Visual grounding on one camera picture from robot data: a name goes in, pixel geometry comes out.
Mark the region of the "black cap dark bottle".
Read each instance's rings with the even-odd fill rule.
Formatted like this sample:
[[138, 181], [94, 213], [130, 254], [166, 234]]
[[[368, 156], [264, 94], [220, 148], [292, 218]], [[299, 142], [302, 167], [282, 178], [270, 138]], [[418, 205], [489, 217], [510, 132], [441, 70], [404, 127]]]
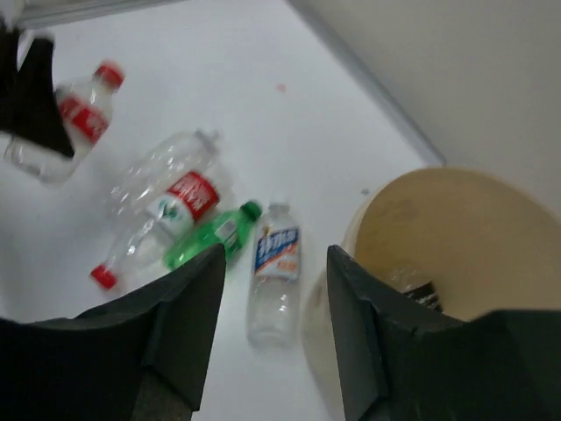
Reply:
[[388, 276], [388, 283], [423, 307], [443, 312], [432, 280], [419, 267], [404, 264], [394, 269]]

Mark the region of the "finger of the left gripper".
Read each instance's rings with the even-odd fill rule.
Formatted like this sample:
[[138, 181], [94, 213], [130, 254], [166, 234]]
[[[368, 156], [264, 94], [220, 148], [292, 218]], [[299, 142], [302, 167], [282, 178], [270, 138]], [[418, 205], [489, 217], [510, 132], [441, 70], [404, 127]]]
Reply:
[[53, 89], [54, 43], [32, 40], [18, 67], [22, 31], [1, 25], [1, 132], [72, 158], [74, 147], [65, 130]]

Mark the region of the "blue white label bottle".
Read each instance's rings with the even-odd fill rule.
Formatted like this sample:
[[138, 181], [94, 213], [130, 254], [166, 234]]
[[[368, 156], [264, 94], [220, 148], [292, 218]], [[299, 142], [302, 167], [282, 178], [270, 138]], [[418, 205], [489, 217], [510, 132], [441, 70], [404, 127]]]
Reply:
[[255, 348], [291, 346], [300, 312], [302, 229], [286, 200], [270, 202], [254, 237], [246, 333]]

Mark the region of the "red cola bottle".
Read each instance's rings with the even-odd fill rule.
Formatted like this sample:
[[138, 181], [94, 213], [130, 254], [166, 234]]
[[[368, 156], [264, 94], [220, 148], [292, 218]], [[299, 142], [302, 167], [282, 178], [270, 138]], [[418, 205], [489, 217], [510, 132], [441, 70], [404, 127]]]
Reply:
[[102, 61], [89, 80], [64, 82], [55, 90], [62, 122], [75, 150], [73, 158], [21, 138], [11, 138], [4, 158], [44, 184], [62, 184], [109, 128], [113, 95], [124, 79], [124, 71], [115, 61]]

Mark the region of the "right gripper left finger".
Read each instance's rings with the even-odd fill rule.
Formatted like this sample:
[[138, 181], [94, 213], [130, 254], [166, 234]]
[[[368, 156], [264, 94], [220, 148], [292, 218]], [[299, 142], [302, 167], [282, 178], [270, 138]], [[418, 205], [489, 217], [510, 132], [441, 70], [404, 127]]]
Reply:
[[225, 251], [75, 318], [1, 322], [4, 420], [189, 420], [202, 403]]

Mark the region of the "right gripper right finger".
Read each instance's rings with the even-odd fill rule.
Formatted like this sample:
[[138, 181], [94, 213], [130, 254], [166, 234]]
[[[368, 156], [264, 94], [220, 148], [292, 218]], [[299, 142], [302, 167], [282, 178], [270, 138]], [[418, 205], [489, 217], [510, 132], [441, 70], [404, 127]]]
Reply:
[[327, 290], [347, 419], [559, 419], [558, 312], [462, 322], [369, 275], [339, 246], [327, 252]]

